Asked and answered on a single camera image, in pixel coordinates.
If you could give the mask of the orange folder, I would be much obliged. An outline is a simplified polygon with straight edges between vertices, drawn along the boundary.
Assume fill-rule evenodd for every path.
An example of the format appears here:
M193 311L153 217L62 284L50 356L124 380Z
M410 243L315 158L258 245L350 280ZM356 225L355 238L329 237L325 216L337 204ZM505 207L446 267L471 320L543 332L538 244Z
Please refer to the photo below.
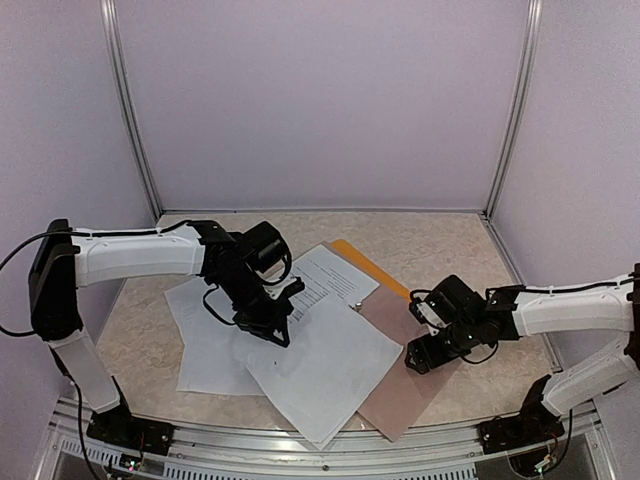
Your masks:
M354 266L361 269L381 285L389 288L394 294L400 296L406 301L409 300L410 291L404 285L380 268L348 241L338 239L331 242L330 246Z

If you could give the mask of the printed white paper sheet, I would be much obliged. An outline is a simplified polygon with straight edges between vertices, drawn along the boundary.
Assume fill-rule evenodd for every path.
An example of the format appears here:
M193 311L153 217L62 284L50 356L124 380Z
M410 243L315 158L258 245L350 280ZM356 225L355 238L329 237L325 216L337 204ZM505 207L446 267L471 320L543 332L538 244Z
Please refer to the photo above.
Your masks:
M355 306L373 293L380 283L356 268L328 246L317 245L292 263L291 274L299 277L305 288L290 301L292 320L300 321L312 306L334 295L343 303Z

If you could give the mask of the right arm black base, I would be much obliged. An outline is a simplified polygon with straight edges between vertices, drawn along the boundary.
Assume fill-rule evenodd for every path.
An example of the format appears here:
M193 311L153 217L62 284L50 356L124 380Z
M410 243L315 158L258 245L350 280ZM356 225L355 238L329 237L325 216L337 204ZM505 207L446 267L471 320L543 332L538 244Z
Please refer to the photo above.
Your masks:
M561 416L542 405L549 374L536 380L527 392L519 412L508 417L494 417L477 426L484 454L517 449L561 437Z

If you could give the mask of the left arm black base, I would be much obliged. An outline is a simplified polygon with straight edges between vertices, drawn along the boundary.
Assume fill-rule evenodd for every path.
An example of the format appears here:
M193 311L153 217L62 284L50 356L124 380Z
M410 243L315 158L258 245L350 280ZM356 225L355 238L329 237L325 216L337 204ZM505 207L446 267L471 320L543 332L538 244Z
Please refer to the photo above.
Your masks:
M109 445L167 456L175 426L171 423L135 416L124 398L104 413L92 413L87 435Z

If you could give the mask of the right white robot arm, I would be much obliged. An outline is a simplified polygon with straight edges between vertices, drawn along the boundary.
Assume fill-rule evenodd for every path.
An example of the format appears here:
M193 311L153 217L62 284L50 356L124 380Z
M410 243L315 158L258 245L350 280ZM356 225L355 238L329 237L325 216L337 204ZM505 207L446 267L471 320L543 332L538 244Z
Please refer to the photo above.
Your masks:
M535 442L551 419L639 376L639 271L565 287L508 285L472 290L450 275L411 294L409 310L429 332L410 341L406 366L427 374L454 360L467 362L478 346L553 332L610 330L617 338L559 374L536 381L513 419L511 433Z

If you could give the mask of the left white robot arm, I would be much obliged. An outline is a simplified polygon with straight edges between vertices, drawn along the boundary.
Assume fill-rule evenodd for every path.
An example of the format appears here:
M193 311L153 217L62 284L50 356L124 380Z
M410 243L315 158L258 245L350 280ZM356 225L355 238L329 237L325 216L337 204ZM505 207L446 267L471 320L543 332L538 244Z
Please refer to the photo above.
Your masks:
M115 231L74 229L59 219L39 239L28 276L32 329L118 444L133 443L140 424L121 407L123 395L85 330L78 289L138 277L199 277L230 300L230 325L281 347L290 343L290 299L305 285L291 274L287 243L266 221L246 232L211 220Z

